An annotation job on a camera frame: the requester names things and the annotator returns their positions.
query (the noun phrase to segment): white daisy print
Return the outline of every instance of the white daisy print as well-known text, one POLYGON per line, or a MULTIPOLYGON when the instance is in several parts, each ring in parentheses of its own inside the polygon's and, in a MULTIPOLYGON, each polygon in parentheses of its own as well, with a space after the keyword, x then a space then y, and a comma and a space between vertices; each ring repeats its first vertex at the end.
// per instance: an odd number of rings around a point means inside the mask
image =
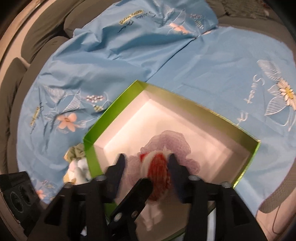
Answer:
POLYGON ((283 78, 280 78, 276 85, 278 86, 281 95, 284 97, 287 106, 291 106, 293 110, 296 111, 296 96, 288 82, 283 78))
POLYGON ((275 97, 270 100, 267 105, 265 116, 279 113, 284 108, 289 108, 289 116, 284 125, 276 122, 281 126, 288 126, 288 131, 292 129, 296 122, 296 95, 290 84, 281 77, 279 67, 268 60, 258 60, 259 67, 264 71, 265 75, 276 82, 267 91, 275 97))

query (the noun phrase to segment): plush toy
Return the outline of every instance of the plush toy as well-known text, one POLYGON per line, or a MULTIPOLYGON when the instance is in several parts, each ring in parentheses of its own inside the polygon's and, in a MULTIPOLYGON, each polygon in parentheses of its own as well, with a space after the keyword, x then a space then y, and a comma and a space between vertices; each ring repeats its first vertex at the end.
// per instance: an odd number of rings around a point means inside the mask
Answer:
POLYGON ((174 131, 164 131, 160 135, 152 137, 136 156, 129 156, 127 159, 127 168, 123 179, 127 190, 131 190, 139 178, 147 177, 153 184, 153 191, 141 212, 148 231, 163 218, 160 203, 165 200, 171 188, 167 165, 171 153, 176 155, 179 164, 188 168, 190 174, 196 175, 199 172, 199 163, 187 158, 191 153, 191 148, 184 135, 174 131))
POLYGON ((91 174, 86 158, 71 161, 67 173, 65 174, 64 183, 71 182, 73 185, 88 183, 91 180, 91 174))

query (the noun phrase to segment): green box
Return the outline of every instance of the green box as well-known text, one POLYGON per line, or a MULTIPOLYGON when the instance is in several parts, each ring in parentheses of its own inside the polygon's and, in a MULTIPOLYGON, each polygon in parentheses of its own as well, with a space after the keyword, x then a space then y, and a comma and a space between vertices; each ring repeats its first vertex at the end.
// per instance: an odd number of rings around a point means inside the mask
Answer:
MULTIPOLYGON (((256 151, 259 148, 260 141, 252 137, 238 125, 232 123, 223 116, 220 116, 217 113, 175 93, 138 80, 128 87, 111 104, 111 106, 104 112, 104 114, 92 126, 92 128, 84 137, 83 142, 85 146, 85 153, 92 177, 103 174, 95 152, 94 143, 109 127, 109 125, 119 116, 119 114, 121 114, 121 112, 143 91, 156 96, 156 98, 159 100, 161 99, 166 103, 170 103, 172 106, 176 106, 176 108, 181 108, 182 111, 185 111, 192 116, 198 116, 198 119, 204 123, 207 123, 207 125, 212 126, 216 130, 226 134, 230 139, 234 140, 250 153, 242 168, 238 171, 237 176, 231 180, 233 187, 235 187, 249 167, 254 155, 256 154, 256 151)), ((115 203, 106 205, 105 209, 107 217, 110 216, 115 207, 115 203)), ((212 211, 213 208, 213 205, 210 206, 209 211, 212 211)), ((183 231, 184 230, 179 230, 177 233, 168 237, 166 240, 170 240, 177 237, 178 235, 181 235, 183 231)))

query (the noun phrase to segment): leaf print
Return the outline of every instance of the leaf print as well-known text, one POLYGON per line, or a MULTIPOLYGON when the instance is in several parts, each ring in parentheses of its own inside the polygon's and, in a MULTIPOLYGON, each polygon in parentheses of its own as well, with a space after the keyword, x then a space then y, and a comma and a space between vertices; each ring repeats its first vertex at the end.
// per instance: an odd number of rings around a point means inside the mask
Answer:
POLYGON ((267 91, 274 96, 281 96, 281 92, 279 91, 277 84, 271 86, 267 91))
POLYGON ((202 24, 201 21, 196 21, 196 25, 200 28, 200 29, 204 29, 204 25, 202 24))
POLYGON ((46 197, 46 195, 43 194, 43 190, 37 190, 36 193, 38 194, 41 200, 43 200, 46 197))
POLYGON ((88 95, 86 97, 86 101, 89 101, 91 103, 97 103, 98 101, 104 100, 104 97, 102 95, 88 95))
POLYGON ((105 94, 105 96, 106 96, 107 101, 110 101, 107 92, 104 91, 104 94, 105 94))
POLYGON ((287 81, 283 78, 280 78, 276 84, 281 92, 281 95, 284 97, 284 100, 287 106, 291 106, 294 111, 296 111, 296 95, 287 81))
POLYGON ((65 91, 60 88, 50 88, 47 85, 44 85, 45 90, 48 92, 49 97, 54 103, 57 103, 61 98, 65 96, 65 91))
POLYGON ((290 108, 290 113, 289 113, 289 117, 288 117, 288 126, 289 126, 288 131, 291 131, 295 122, 296 122, 296 112, 290 108))
POLYGON ((94 118, 92 118, 91 120, 81 120, 79 121, 79 125, 76 125, 77 128, 86 128, 86 123, 88 123, 89 121, 92 121, 94 118))
POLYGON ((271 99, 268 103, 266 112, 264 115, 273 115, 275 113, 280 112, 282 109, 286 107, 286 102, 282 96, 277 96, 271 99))
POLYGON ((186 12, 185 10, 182 10, 178 15, 178 17, 176 17, 176 19, 173 21, 173 23, 181 25, 185 22, 185 18, 186 18, 186 12))
POLYGON ((201 18, 203 18, 202 15, 197 15, 197 14, 193 14, 193 13, 191 13, 191 14, 189 15, 189 17, 191 17, 191 18, 193 18, 193 19, 201 19, 201 18))
POLYGON ((164 5, 164 11, 163 11, 163 18, 168 19, 169 16, 174 12, 174 9, 171 8, 169 5, 164 5))
POLYGON ((58 130, 59 130, 59 132, 61 132, 61 133, 63 133, 63 134, 68 134, 68 133, 69 133, 69 131, 62 130, 62 129, 60 129, 60 128, 58 128, 58 130))
POLYGON ((104 110, 104 107, 95 105, 94 110, 95 110, 95 112, 100 112, 100 111, 104 110))
POLYGON ((52 125, 56 125, 59 121, 56 119, 57 116, 56 111, 50 111, 48 114, 44 114, 44 118, 47 120, 47 122, 52 125))
POLYGON ((281 71, 274 62, 268 60, 258 60, 257 64, 271 80, 278 81, 280 79, 281 71))
POLYGON ((73 100, 68 104, 68 106, 64 109, 63 113, 68 111, 74 111, 80 108, 80 90, 74 95, 73 100))
POLYGON ((188 31, 183 24, 185 23, 185 18, 186 18, 186 12, 184 10, 182 10, 180 12, 180 14, 178 15, 178 17, 176 17, 176 19, 174 21, 172 21, 170 24, 168 24, 167 26, 172 28, 174 31, 176 32, 181 32, 183 34, 190 34, 191 32, 188 31))

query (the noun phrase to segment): blue fabric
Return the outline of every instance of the blue fabric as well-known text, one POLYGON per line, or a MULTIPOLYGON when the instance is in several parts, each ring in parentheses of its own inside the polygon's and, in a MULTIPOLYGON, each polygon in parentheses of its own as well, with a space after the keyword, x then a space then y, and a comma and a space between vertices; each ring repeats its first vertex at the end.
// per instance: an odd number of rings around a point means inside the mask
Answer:
POLYGON ((296 157, 296 112, 284 101, 285 108, 280 110, 281 102, 274 99, 284 99, 275 86, 277 79, 282 77, 293 88, 295 75, 293 55, 283 43, 230 27, 218 28, 190 42, 148 83, 215 111, 261 141, 252 164, 236 186, 256 214, 296 157))
POLYGON ((261 140, 236 187, 256 213, 296 156, 296 112, 284 93, 293 97, 296 69, 283 43, 249 31, 213 29, 216 24, 203 0, 134 0, 112 5, 74 31, 43 67, 19 120, 19 167, 44 201, 62 185, 67 149, 139 79, 202 104, 261 140), (290 86, 278 86, 286 81, 290 86))
POLYGON ((19 118, 19 169, 43 201, 63 185, 66 151, 102 111, 217 22, 204 0, 123 0, 74 31, 42 68, 19 118))

